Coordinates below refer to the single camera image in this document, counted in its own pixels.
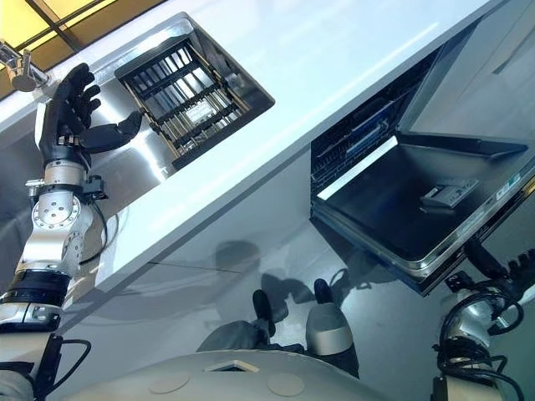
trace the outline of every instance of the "window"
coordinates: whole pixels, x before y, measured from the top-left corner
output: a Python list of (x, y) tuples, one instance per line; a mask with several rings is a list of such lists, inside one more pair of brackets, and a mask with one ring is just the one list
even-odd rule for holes
[[(0, 38), (42, 70), (76, 54), (105, 34), (165, 0), (4, 0), (0, 2)], [(0, 65), (0, 99), (13, 92)]]

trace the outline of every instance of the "stainless steel sink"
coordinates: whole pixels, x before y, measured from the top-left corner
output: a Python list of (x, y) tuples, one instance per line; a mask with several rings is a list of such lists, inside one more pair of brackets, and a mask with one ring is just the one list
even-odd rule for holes
[[(273, 105), (268, 94), (186, 14), (178, 14), (162, 25), (128, 45), (117, 48), (90, 66), (101, 87), (102, 100), (102, 105), (93, 113), (93, 125), (117, 123), (139, 109), (139, 103), (115, 77), (118, 68), (139, 59), (147, 51), (153, 51), (159, 43), (184, 35), (191, 39), (196, 50), (226, 79), (233, 93), (243, 95), (254, 112), (248, 121)], [(24, 183), (43, 176), (41, 157), (33, 139), (34, 120), (35, 112), (30, 111), (15, 124), (0, 127), (0, 255), (4, 263), (0, 267), (0, 292), (11, 281), (23, 245), (31, 231), (30, 206)], [(233, 131), (243, 124), (237, 124)], [(177, 160), (176, 151), (169, 146), (169, 141), (157, 135), (151, 127), (148, 120), (144, 119), (140, 133), (127, 146), (93, 156), (91, 174), (104, 178), (109, 197), (99, 203), (106, 218), (124, 209), (176, 172), (176, 167), (173, 167), (173, 162)], [(225, 137), (232, 132), (227, 130)], [(100, 232), (100, 223), (95, 219), (86, 236), (86, 256), (98, 250)]]

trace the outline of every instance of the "white countertop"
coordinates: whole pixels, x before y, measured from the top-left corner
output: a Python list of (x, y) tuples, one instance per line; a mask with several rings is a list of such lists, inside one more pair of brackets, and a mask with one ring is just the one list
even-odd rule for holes
[[(120, 212), (95, 285), (109, 290), (140, 269), (499, 2), (170, 0), (60, 64), (53, 75), (185, 11), (276, 102)], [(32, 108), (31, 95), (10, 96), (0, 126)]]

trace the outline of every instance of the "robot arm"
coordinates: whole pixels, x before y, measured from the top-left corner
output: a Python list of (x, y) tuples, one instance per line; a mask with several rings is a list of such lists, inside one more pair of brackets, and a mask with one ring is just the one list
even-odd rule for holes
[(89, 175), (90, 155), (128, 143), (140, 128), (137, 111), (119, 124), (90, 128), (91, 113), (100, 106), (92, 99), (99, 86), (84, 90), (93, 81), (87, 64), (80, 64), (38, 106), (35, 135), (44, 177), (27, 183), (33, 230), (0, 297), (0, 394), (43, 398), (52, 387), (65, 343), (53, 332), (79, 269), (93, 220), (90, 206), (105, 197), (104, 182)]
[[(511, 386), (522, 401), (518, 384), (503, 374), (507, 358), (491, 356), (488, 350), (492, 337), (511, 332), (523, 320), (522, 296), (535, 282), (535, 250), (509, 262), (509, 270), (478, 241), (469, 241), (465, 252), (489, 280), (475, 283), (465, 272), (446, 280), (454, 293), (446, 302), (448, 313), (435, 346), (442, 376), (435, 380), (432, 400), (500, 401), (504, 399), (499, 387), (502, 385)], [(513, 322), (502, 317), (509, 310), (516, 310)]]

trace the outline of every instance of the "white cabinet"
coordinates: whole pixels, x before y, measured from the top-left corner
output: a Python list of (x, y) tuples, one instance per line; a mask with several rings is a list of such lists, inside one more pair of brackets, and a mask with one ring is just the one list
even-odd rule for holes
[(532, 136), (534, 62), (535, 2), (510, 0), (477, 25), (411, 129)]

